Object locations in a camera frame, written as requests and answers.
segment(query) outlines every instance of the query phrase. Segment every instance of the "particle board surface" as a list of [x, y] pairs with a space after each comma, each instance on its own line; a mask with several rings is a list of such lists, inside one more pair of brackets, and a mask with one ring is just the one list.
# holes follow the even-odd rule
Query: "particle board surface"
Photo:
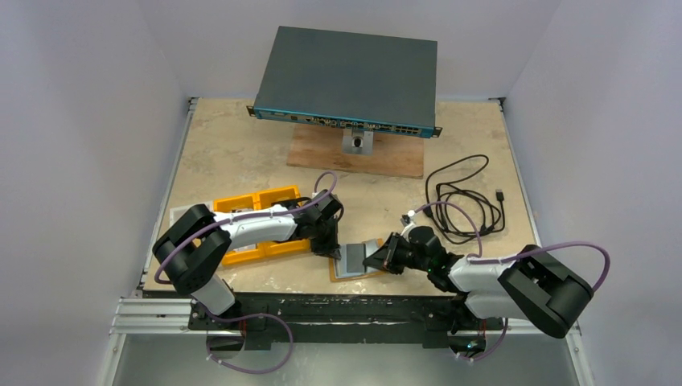
[[[286, 165], [294, 124], [250, 117], [245, 106], [252, 102], [199, 100], [161, 232], [168, 228], [168, 210], [172, 207], [292, 184], [299, 186], [302, 195], [313, 191], [314, 181], [322, 170]], [[425, 175], [467, 155], [487, 154], [488, 168], [461, 187], [475, 189], [491, 199], [495, 189], [504, 191], [507, 228], [483, 238], [483, 255], [510, 255], [535, 242], [499, 106], [486, 102], [439, 102], [436, 125], [443, 127], [441, 137], [423, 141]], [[432, 182], [453, 180], [478, 167], [478, 163], [463, 163], [461, 167], [434, 176]], [[328, 183], [328, 177], [321, 182], [323, 186]], [[339, 172], [335, 194], [345, 206], [345, 215], [339, 223], [341, 243], [359, 243], [371, 238], [385, 240], [390, 232], [402, 229], [402, 214], [425, 202], [424, 179], [362, 173]], [[480, 221], [475, 204], [454, 202]], [[464, 219], [453, 218], [457, 225], [465, 227]], [[429, 224], [421, 215], [416, 220], [418, 224]], [[476, 252], [474, 242], [443, 244], [453, 253]], [[169, 285], [154, 283], [157, 267], [158, 262], [152, 259], [145, 289], [172, 290]], [[327, 259], [309, 253], [220, 268], [218, 274], [238, 291], [449, 296], [433, 287], [425, 273], [411, 269], [402, 275], [385, 274], [334, 283], [329, 279]]]

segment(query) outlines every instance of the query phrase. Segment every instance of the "purple cable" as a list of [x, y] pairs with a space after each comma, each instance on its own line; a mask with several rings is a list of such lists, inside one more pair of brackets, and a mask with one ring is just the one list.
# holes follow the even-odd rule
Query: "purple cable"
[[481, 257], [483, 256], [483, 243], [481, 242], [481, 235], [479, 234], [479, 230], [476, 228], [476, 224], [474, 221], [471, 219], [471, 216], [467, 215], [467, 213], [464, 211], [464, 209], [460, 208], [459, 206], [450, 203], [448, 201], [434, 201], [432, 203], [426, 203], [422, 206], [420, 206], [416, 211], [414, 211], [415, 214], [419, 213], [420, 211], [423, 211], [424, 209], [431, 207], [433, 205], [449, 205], [455, 209], [457, 209], [460, 213], [466, 217], [467, 220], [469, 220], [469, 224], [471, 224], [471, 227], [474, 229], [474, 233], [476, 234], [476, 241], [479, 243], [479, 254], [475, 253], [469, 253], [466, 255], [466, 257]]
[[333, 191], [334, 188], [336, 187], [336, 181], [337, 181], [336, 173], [328, 170], [328, 171], [325, 171], [324, 173], [320, 174], [317, 181], [315, 181], [315, 190], [317, 190], [317, 186], [318, 186], [320, 180], [322, 180], [322, 178], [325, 175], [331, 175], [332, 177], [334, 177], [334, 181], [331, 183], [331, 186], [329, 187], [329, 189], [326, 192], [322, 193], [321, 195], [317, 195], [309, 203], [303, 205], [302, 207], [296, 207], [296, 208], [291, 209], [289, 211], [276, 211], [276, 212], [272, 212], [272, 213], [270, 213], [270, 212], [245, 213], [243, 215], [234, 216], [231, 219], [216, 221], [215, 223], [209, 224], [209, 225], [201, 228], [200, 230], [196, 231], [193, 235], [191, 235], [187, 239], [185, 239], [185, 241], [180, 243], [180, 245], [178, 245], [177, 248], [173, 249], [173, 251], [168, 254], [166, 259], [163, 261], [163, 263], [161, 263], [161, 265], [156, 270], [156, 273], [154, 274], [154, 281], [156, 281], [158, 284], [172, 284], [170, 280], [161, 279], [161, 273], [163, 272], [163, 270], [166, 269], [166, 267], [171, 263], [173, 258], [175, 256], [177, 256], [177, 254], [183, 248], [187, 247], [194, 239], [202, 236], [204, 233], [210, 231], [213, 228], [218, 228], [222, 225], [230, 224], [232, 221], [238, 221], [238, 220], [253, 219], [253, 218], [257, 218], [257, 217], [293, 215], [294, 213], [298, 213], [300, 211], [305, 211], [307, 208], [316, 205], [317, 203], [319, 203], [320, 201], [325, 199], [328, 195], [330, 195], [331, 191]]
[[[313, 205], [316, 205], [317, 203], [319, 203], [320, 201], [322, 201], [324, 198], [326, 198], [327, 196], [329, 196], [329, 195], [331, 194], [331, 191], [333, 191], [334, 188], [336, 187], [336, 181], [338, 180], [337, 177], [336, 177], [336, 173], [333, 172], [333, 171], [329, 171], [329, 170], [328, 170], [328, 171], [325, 171], [325, 172], [323, 172], [322, 174], [320, 174], [320, 176], [318, 177], [317, 181], [315, 181], [315, 190], [317, 191], [319, 182], [322, 180], [322, 178], [323, 178], [325, 175], [331, 175], [331, 176], [334, 178], [334, 181], [332, 181], [331, 186], [329, 187], [329, 189], [328, 189], [326, 192], [322, 193], [321, 195], [317, 195], [317, 196], [316, 196], [315, 198], [313, 198], [309, 203], [307, 203], [307, 204], [305, 204], [305, 205], [303, 205], [303, 206], [301, 206], [301, 207], [296, 207], [295, 209], [291, 209], [291, 210], [289, 210], [289, 211], [276, 211], [276, 212], [273, 212], [273, 213], [269, 213], [269, 212], [262, 212], [262, 213], [246, 213], [246, 214], [243, 214], [243, 215], [234, 216], [234, 217], [231, 218], [231, 219], [225, 219], [225, 220], [217, 221], [217, 222], [215, 222], [215, 223], [213, 223], [213, 224], [209, 224], [209, 225], [207, 225], [207, 226], [201, 228], [199, 231], [195, 232], [194, 234], [192, 234], [191, 236], [189, 236], [185, 241], [183, 241], [182, 243], [180, 243], [180, 245], [178, 245], [177, 248], [173, 249], [173, 251], [170, 252], [170, 253], [168, 254], [168, 256], [166, 257], [166, 259], [163, 261], [163, 263], [161, 263], [161, 265], [160, 265], [160, 266], [158, 267], [158, 269], [156, 270], [156, 273], [154, 274], [154, 281], [156, 281], [156, 282], [159, 283], [159, 284], [172, 284], [172, 283], [171, 283], [170, 281], [168, 281], [168, 280], [163, 280], [163, 279], [161, 279], [161, 272], [163, 272], [163, 270], [166, 269], [166, 267], [167, 267], [168, 264], [171, 262], [171, 260], [172, 260], [175, 256], [177, 256], [178, 253], [179, 253], [183, 248], [187, 247], [194, 239], [196, 239], [197, 237], [200, 237], [201, 235], [203, 235], [204, 233], [210, 231], [210, 230], [213, 229], [213, 228], [218, 228], [219, 226], [222, 226], [222, 225], [225, 225], [225, 224], [230, 224], [232, 221], [245, 220], [245, 219], [252, 219], [252, 218], [256, 218], [256, 217], [292, 215], [292, 214], [294, 214], [294, 213], [297, 213], [297, 212], [300, 212], [300, 211], [304, 211], [304, 210], [306, 210], [307, 208], [312, 207]], [[282, 325], [284, 326], [284, 329], [286, 330], [286, 334], [289, 336], [289, 350], [286, 352], [286, 355], [284, 356], [284, 358], [283, 358], [278, 364], [272, 366], [271, 368], [265, 368], [265, 369], [262, 369], [262, 370], [252, 370], [252, 369], [249, 369], [249, 368], [240, 368], [240, 367], [235, 366], [235, 365], [233, 365], [233, 364], [224, 362], [222, 359], [216, 358], [216, 356], [213, 355], [213, 354], [211, 353], [210, 347], [208, 346], [208, 342], [207, 342], [207, 343], [206, 343], [206, 350], [208, 351], [208, 358], [210, 358], [211, 360], [213, 360], [213, 361], [216, 362], [217, 364], [223, 365], [223, 366], [225, 366], [226, 368], [231, 368], [232, 370], [235, 370], [235, 371], [238, 371], [238, 372], [243, 372], [243, 373], [246, 373], [246, 374], [267, 374], [267, 373], [269, 373], [269, 372], [275, 372], [276, 370], [278, 370], [279, 368], [281, 368], [282, 366], [284, 366], [284, 364], [285, 364], [285, 363], [289, 360], [289, 358], [291, 357], [292, 352], [294, 352], [294, 334], [291, 332], [291, 328], [286, 324], [285, 321], [281, 320], [281, 318], [278, 318], [278, 317], [275, 316], [275, 315], [271, 315], [271, 314], [250, 314], [250, 315], [240, 316], [239, 318], [230, 318], [230, 319], [226, 319], [226, 318], [220, 318], [220, 317], [218, 317], [218, 316], [212, 314], [212, 313], [208, 310], [208, 308], [206, 308], [206, 306], [204, 306], [204, 309], [206, 310], [206, 313], [207, 313], [214, 321], [216, 321], [216, 322], [221, 322], [221, 323], [239, 322], [239, 321], [241, 321], [241, 320], [247, 320], [247, 319], [253, 319], [253, 318], [260, 318], [260, 317], [263, 317], [263, 318], [270, 318], [270, 319], [275, 320], [276, 322], [279, 322], [280, 324], [282, 324]]]
[[486, 358], [487, 356], [489, 356], [490, 354], [492, 354], [493, 351], [497, 350], [497, 347], [499, 347], [499, 345], [502, 343], [502, 340], [503, 340], [504, 337], [507, 335], [507, 328], [508, 328], [508, 327], [509, 327], [509, 319], [508, 319], [508, 318], [505, 318], [505, 319], [504, 319], [504, 326], [502, 327], [502, 334], [500, 334], [499, 339], [497, 339], [497, 342], [495, 342], [495, 344], [493, 344], [491, 348], [485, 350], [481, 355], [478, 355], [478, 356], [464, 356], [464, 355], [460, 355], [459, 358], [468, 359], [468, 360], [470, 360], [470, 361], [472, 361], [472, 362], [478, 362], [478, 361], [480, 361], [481, 359]]
[[275, 372], [276, 370], [279, 370], [284, 364], [291, 358], [291, 354], [294, 352], [294, 334], [291, 332], [291, 328], [286, 324], [285, 321], [281, 320], [275, 315], [271, 314], [250, 314], [250, 315], [245, 315], [245, 316], [240, 316], [239, 318], [219, 318], [215, 316], [214, 314], [211, 314], [206, 307], [204, 307], [206, 310], [206, 314], [211, 317], [216, 322], [221, 322], [221, 323], [233, 323], [233, 322], [239, 322], [242, 320], [247, 320], [247, 319], [253, 319], [253, 318], [271, 318], [272, 320], [275, 320], [276, 322], [279, 322], [284, 326], [284, 329], [286, 330], [286, 334], [289, 336], [289, 350], [286, 352], [286, 355], [284, 355], [284, 358], [282, 358], [281, 361], [279, 361], [278, 364], [272, 366], [271, 368], [264, 368], [262, 370], [252, 370], [250, 368], [240, 368], [239, 366], [235, 366], [234, 364], [230, 364], [225, 362], [222, 359], [216, 358], [215, 355], [211, 353], [211, 348], [208, 346], [208, 341], [206, 342], [206, 351], [208, 352], [208, 358], [210, 358], [213, 362], [216, 362], [217, 364], [220, 364], [222, 366], [225, 366], [226, 368], [231, 368], [232, 370], [238, 371], [238, 372], [243, 372], [246, 374], [267, 374], [269, 372]]
[[611, 256], [609, 253], [599, 245], [590, 243], [588, 241], [569, 241], [566, 243], [559, 243], [555, 245], [549, 245], [548, 247], [543, 247], [543, 248], [538, 248], [538, 249], [533, 249], [532, 251], [524, 252], [524, 253], [519, 253], [518, 255], [515, 256], [510, 256], [510, 257], [505, 257], [503, 259], [469, 259], [469, 262], [471, 264], [504, 264], [508, 263], [510, 261], [517, 261], [520, 259], [523, 259], [525, 257], [530, 257], [532, 255], [535, 255], [537, 253], [543, 253], [543, 252], [550, 252], [550, 251], [556, 251], [557, 249], [563, 249], [563, 248], [571, 248], [571, 247], [589, 247], [589, 248], [594, 248], [597, 249], [599, 252], [604, 255], [604, 269], [602, 270], [602, 274], [599, 276], [599, 279], [594, 283], [592, 286], [592, 290], [594, 292], [597, 292], [599, 290], [599, 287], [604, 284], [604, 281], [606, 280], [606, 275], [609, 274], [609, 269], [611, 268]]

